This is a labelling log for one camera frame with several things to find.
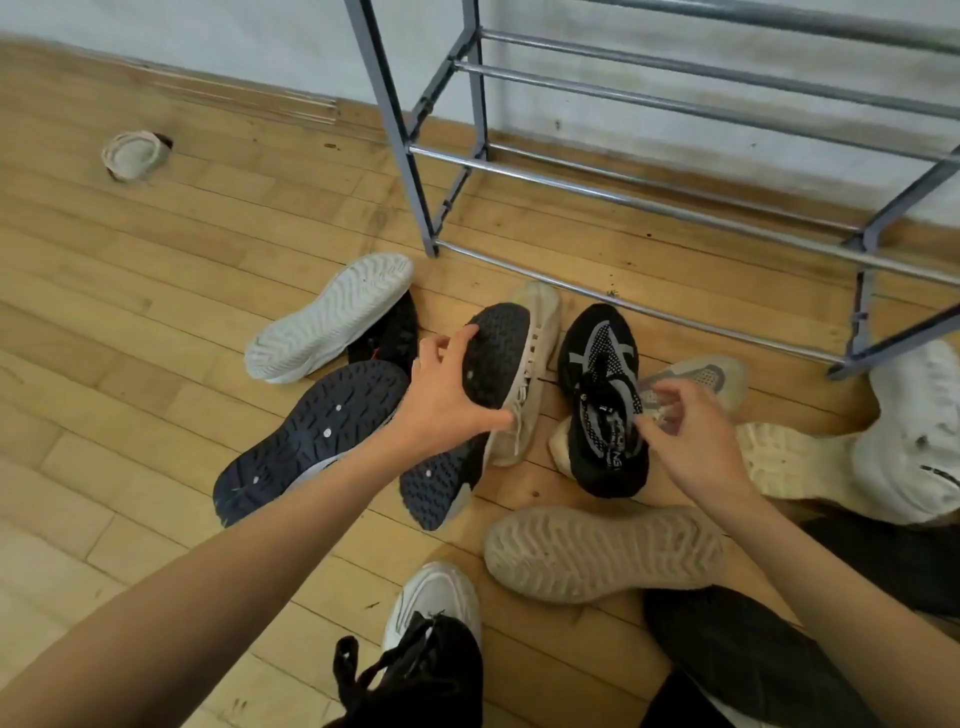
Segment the white wall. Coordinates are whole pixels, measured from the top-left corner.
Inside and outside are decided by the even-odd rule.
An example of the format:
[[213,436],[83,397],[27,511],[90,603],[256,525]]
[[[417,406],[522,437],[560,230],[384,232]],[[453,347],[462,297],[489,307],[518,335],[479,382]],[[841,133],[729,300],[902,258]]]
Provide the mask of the white wall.
[[[960,29],[957,0],[792,0],[835,12]],[[380,27],[409,108],[457,36],[457,0],[380,0]],[[491,28],[716,63],[960,106],[960,58],[746,28],[581,2],[481,0]],[[2,0],[0,31],[360,101],[372,90],[342,0]],[[486,44],[485,62],[808,121],[933,151],[960,123],[732,85],[605,61]],[[548,89],[488,80],[491,125],[568,140],[854,206],[880,206],[927,165],[821,142]],[[450,84],[442,117],[469,121],[468,85]],[[915,208],[960,226],[960,178]]]

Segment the beige sneaker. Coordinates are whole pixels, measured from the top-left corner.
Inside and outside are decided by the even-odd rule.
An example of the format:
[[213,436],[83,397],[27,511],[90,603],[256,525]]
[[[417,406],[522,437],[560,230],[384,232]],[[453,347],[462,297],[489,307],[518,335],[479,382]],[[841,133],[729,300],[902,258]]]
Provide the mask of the beige sneaker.
[[[713,390],[720,404],[730,414],[736,411],[747,398],[747,368],[740,361],[721,354],[697,356],[667,367],[653,376],[641,379],[636,384],[644,414],[649,414],[657,421],[662,419],[660,399],[653,390],[653,385],[662,379],[677,377],[693,379],[705,384]],[[567,445],[570,422],[571,418],[567,417],[557,425],[547,441],[547,446],[553,462],[557,465],[557,470],[573,478],[570,470],[570,451]]]
[[701,589],[723,561],[720,530],[696,508],[649,508],[624,518],[572,508],[523,508],[497,522],[484,560],[507,589],[582,604],[628,589]]
[[172,147],[169,138],[153,132],[123,132],[104,147],[100,159],[115,180],[133,182],[166,161]]
[[901,514],[870,498],[853,476],[851,450],[860,433],[813,437],[790,427],[746,423],[736,440],[747,473],[767,497],[828,500],[861,516],[907,523]]
[[525,384],[520,387],[516,402],[507,405],[514,410],[516,426],[512,431],[492,435],[490,465],[501,468],[520,462],[530,449],[540,414],[542,378],[560,334],[560,297],[551,286],[531,280],[520,286],[510,303],[530,311],[530,330],[523,364]]

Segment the baseboard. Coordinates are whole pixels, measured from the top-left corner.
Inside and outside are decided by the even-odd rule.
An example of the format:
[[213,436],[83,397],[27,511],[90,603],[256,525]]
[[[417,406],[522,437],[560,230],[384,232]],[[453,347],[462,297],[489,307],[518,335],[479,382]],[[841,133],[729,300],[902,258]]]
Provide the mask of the baseboard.
[[3,58],[37,63],[105,81],[146,85],[208,106],[280,121],[328,127],[337,123],[334,99],[185,68],[94,53],[17,36],[0,37]]
[[[183,68],[146,61],[93,53],[73,46],[23,37],[0,37],[0,59],[18,59],[53,66],[70,72],[110,81],[148,85],[162,92],[178,95],[209,106],[225,107],[246,114],[261,116],[304,126],[335,126],[338,133],[386,141],[380,113],[376,105],[331,99],[302,93],[289,88],[214,76]],[[491,131],[491,139],[502,144],[540,152],[551,157],[571,159],[595,167],[605,167],[650,180],[667,182],[707,193],[721,194],[764,206],[773,206],[810,218],[834,220],[859,225],[870,218],[871,210],[838,205],[739,181],[675,169],[658,162],[629,158],[601,150],[572,147],[551,139],[534,139],[514,133]],[[469,124],[430,117],[423,125],[420,140],[439,147],[462,150],[473,145],[474,132]],[[511,160],[512,164],[535,167],[555,176],[574,178],[605,187],[636,189],[630,185],[611,185],[587,174],[560,171],[556,167],[533,162]],[[690,198],[654,188],[641,188],[645,197],[668,204],[690,205]],[[701,203],[696,207],[703,208]],[[760,213],[744,212],[731,206],[708,206],[722,216],[730,216],[763,228],[774,228],[805,234],[823,242],[839,243],[835,232],[808,226]],[[942,260],[960,263],[960,246],[956,240],[960,230],[909,217],[888,228],[882,239],[883,248],[898,257],[919,256],[925,261]]]

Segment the beige shoe sole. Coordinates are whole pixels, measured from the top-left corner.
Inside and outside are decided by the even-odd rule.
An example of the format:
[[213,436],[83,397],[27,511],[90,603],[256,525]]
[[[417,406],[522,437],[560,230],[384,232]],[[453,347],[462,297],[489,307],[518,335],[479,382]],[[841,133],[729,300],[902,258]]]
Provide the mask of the beige shoe sole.
[[870,500],[857,486],[851,449],[858,435],[812,437],[767,423],[746,423],[736,428],[747,473],[765,496],[829,500],[867,518],[902,522],[902,517]]
[[572,508],[524,508],[496,523],[484,559],[507,589],[582,604],[629,589],[701,589],[722,565],[720,530],[694,508],[604,518]]

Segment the white sneaker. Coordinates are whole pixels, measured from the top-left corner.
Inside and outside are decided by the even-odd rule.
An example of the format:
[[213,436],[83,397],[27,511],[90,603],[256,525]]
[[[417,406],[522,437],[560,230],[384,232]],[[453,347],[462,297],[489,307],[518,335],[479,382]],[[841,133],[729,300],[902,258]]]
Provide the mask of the white sneaker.
[[514,410],[516,425],[510,432],[495,432],[490,464],[505,468],[523,460],[533,442],[543,395],[542,378],[560,334],[560,297],[546,283],[531,280],[510,298],[530,311],[530,328],[523,355],[523,383],[516,401],[505,406]]
[[413,261],[399,253],[354,260],[317,300],[264,328],[247,346],[247,374],[272,384],[301,379],[336,358],[410,287]]
[[458,619],[480,646],[480,601],[467,575],[453,564],[427,564],[403,586],[383,634],[384,652],[400,644],[415,612],[428,619],[439,614]]
[[170,155],[169,140],[153,132],[123,132],[100,155],[110,175],[120,182],[142,180]]
[[880,417],[857,440],[862,489],[902,517],[932,521],[960,508],[960,362],[932,341],[870,372]]

